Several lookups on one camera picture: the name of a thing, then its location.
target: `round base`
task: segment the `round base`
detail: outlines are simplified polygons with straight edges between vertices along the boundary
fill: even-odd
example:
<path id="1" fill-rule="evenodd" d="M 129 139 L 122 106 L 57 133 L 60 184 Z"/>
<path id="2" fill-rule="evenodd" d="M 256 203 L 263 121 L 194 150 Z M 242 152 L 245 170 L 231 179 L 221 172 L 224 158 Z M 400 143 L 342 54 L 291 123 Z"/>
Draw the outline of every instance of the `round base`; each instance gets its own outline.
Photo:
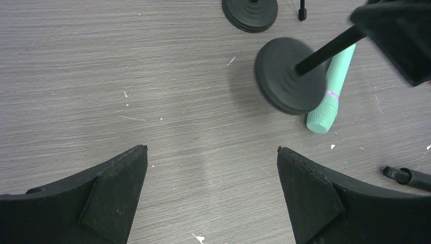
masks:
<path id="1" fill-rule="evenodd" d="M 276 109 L 291 115 L 306 114 L 320 104 L 326 92 L 322 65 L 298 76 L 295 65 L 313 53 L 292 38 L 276 38 L 260 49 L 255 61 L 255 77 L 262 95 Z"/>
<path id="2" fill-rule="evenodd" d="M 248 33 L 269 29 L 279 11 L 277 0 L 222 0 L 222 8 L 232 25 Z"/>

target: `teal object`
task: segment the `teal object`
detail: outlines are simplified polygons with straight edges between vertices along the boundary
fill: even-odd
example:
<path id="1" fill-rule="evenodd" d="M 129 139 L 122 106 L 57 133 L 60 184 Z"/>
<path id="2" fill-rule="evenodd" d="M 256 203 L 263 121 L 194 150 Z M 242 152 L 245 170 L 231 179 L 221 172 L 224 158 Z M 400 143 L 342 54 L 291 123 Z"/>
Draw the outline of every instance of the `teal object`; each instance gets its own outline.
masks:
<path id="1" fill-rule="evenodd" d="M 338 114 L 338 101 L 341 89 L 349 70 L 356 44 L 332 58 L 329 69 L 326 72 L 326 95 L 320 105 L 308 114 L 307 127 L 309 130 L 324 134 L 331 129 Z"/>

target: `black tube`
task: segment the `black tube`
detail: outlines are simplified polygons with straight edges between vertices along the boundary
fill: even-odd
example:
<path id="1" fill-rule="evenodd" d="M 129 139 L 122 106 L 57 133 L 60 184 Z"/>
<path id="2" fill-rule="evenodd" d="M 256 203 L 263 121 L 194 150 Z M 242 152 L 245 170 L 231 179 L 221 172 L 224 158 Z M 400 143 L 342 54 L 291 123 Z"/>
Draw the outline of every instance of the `black tube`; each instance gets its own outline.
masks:
<path id="1" fill-rule="evenodd" d="M 350 27 L 332 41 L 328 42 L 325 46 L 298 63 L 295 66 L 296 73 L 299 76 L 305 75 L 315 67 L 319 66 L 323 62 L 327 61 L 331 57 L 337 55 L 344 49 L 350 47 L 365 37 L 366 35 L 363 34 L 358 28 L 355 26 Z"/>

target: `black pole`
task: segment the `black pole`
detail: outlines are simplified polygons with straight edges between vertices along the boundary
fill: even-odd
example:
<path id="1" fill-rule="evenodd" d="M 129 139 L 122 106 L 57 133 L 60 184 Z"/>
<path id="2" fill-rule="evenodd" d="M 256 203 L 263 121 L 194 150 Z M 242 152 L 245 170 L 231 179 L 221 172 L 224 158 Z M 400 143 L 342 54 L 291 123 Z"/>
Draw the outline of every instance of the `black pole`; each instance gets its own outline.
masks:
<path id="1" fill-rule="evenodd" d="M 307 19 L 307 9 L 305 8 L 305 0 L 301 0 L 300 4 L 301 6 L 298 11 L 298 19 L 300 21 L 303 21 Z"/>
<path id="2" fill-rule="evenodd" d="M 337 55 L 344 49 L 350 47 L 365 37 L 366 35 L 363 34 L 358 28 L 355 26 L 350 27 L 332 41 L 328 42 L 325 46 L 298 63 L 295 66 L 296 73 L 299 76 L 305 75 L 315 67 L 319 66 L 321 63 L 327 61 L 331 57 Z"/>

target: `gray wooden surface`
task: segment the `gray wooden surface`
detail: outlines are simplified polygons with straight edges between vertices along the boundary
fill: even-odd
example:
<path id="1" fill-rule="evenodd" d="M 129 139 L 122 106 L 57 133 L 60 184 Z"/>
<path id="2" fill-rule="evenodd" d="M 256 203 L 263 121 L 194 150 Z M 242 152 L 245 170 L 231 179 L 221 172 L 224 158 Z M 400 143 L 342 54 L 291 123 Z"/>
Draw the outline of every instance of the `gray wooden surface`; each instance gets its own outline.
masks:
<path id="1" fill-rule="evenodd" d="M 129 243 L 199 244 L 194 234 L 204 244 L 278 244 L 294 243 L 279 145 L 414 192 L 378 169 L 431 173 L 431 88 L 409 88 L 370 41 L 357 45 L 325 135 L 267 105 L 253 79 L 266 42 L 291 36 L 317 49 L 362 3 L 307 0 L 300 23 L 299 1 L 279 0 L 273 27 L 246 34 L 215 0 L 1 1 L 0 194 L 146 144 L 149 169 Z"/>

